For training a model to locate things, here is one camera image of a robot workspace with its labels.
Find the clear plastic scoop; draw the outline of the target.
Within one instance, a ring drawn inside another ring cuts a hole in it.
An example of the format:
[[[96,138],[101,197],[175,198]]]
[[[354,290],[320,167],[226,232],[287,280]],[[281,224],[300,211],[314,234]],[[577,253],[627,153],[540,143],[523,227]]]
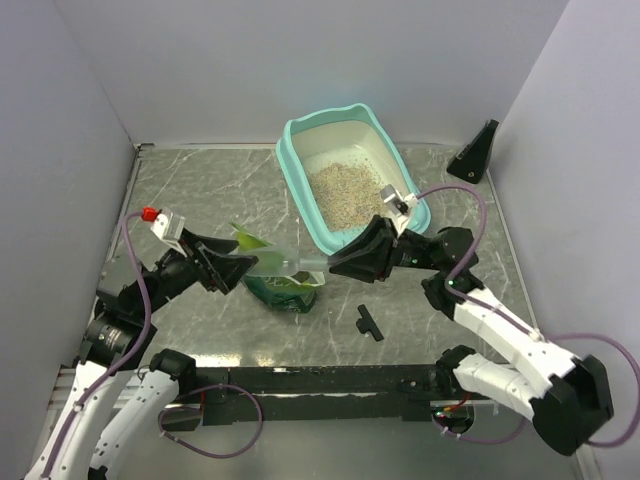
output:
[[[248,271],[253,277],[293,277],[299,272],[325,272],[329,258],[324,255],[303,255],[289,247],[270,245],[249,251],[258,262]]]

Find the black bag clip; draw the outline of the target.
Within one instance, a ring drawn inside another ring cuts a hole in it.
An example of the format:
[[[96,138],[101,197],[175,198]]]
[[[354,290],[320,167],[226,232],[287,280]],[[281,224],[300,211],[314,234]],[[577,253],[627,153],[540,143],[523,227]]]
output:
[[[364,304],[357,307],[359,318],[356,320],[356,327],[360,334],[371,336],[375,342],[384,340],[384,335],[373,319],[371,313]]]

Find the green cat litter bag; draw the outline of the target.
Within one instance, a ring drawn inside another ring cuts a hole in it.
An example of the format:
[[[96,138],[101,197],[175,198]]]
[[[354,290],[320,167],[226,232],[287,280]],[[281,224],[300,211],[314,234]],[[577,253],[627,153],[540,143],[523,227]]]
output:
[[[235,230],[238,252],[249,253],[250,250],[276,245],[250,233],[238,223],[231,222],[230,225]],[[271,309],[306,314],[315,305],[318,289],[325,284],[325,277],[324,272],[299,272],[293,277],[253,277],[246,274],[242,283]]]

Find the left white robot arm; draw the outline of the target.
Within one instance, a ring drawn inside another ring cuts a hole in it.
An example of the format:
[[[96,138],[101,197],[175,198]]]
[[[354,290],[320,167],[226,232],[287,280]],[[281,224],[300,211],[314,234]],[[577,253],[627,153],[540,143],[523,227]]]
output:
[[[69,396],[27,478],[114,479],[135,441],[165,406],[194,396],[195,360],[165,349],[152,358],[128,402],[114,408],[156,333],[152,314],[194,284],[230,293],[258,261],[237,253],[237,246],[235,240],[183,230],[152,269],[134,264],[133,283],[98,289]]]

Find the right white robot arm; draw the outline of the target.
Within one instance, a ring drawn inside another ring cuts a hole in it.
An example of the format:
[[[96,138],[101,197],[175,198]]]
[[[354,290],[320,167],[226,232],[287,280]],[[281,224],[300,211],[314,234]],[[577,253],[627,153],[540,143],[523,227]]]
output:
[[[421,286],[430,305],[489,344],[504,359],[494,363],[458,346],[443,354],[436,384],[458,398],[476,393],[529,420],[555,452],[573,455],[614,414],[605,366],[544,339],[513,317],[468,267],[454,268],[474,237],[462,227],[445,227],[434,237],[397,233],[387,218],[374,216],[350,244],[331,255],[329,271],[366,283],[386,280],[393,268],[433,271]]]

